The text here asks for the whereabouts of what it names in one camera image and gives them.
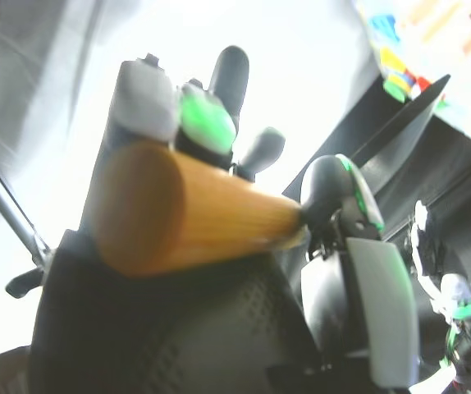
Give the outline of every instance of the metal pole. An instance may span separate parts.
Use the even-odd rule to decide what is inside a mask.
[[[31,221],[16,202],[4,180],[0,177],[0,213],[30,251],[35,264],[42,265],[43,251],[48,247],[42,241]]]

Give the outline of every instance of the orange cylinder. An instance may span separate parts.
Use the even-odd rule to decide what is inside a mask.
[[[104,263],[129,277],[270,250],[302,224],[295,201],[150,142],[113,154],[85,215]]]

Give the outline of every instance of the metal rod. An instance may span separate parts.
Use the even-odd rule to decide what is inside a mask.
[[[0,176],[0,213],[7,223],[21,239],[26,249],[33,256],[36,264],[42,260],[38,243],[43,243],[33,224],[27,218],[20,205],[16,202],[9,187]]]

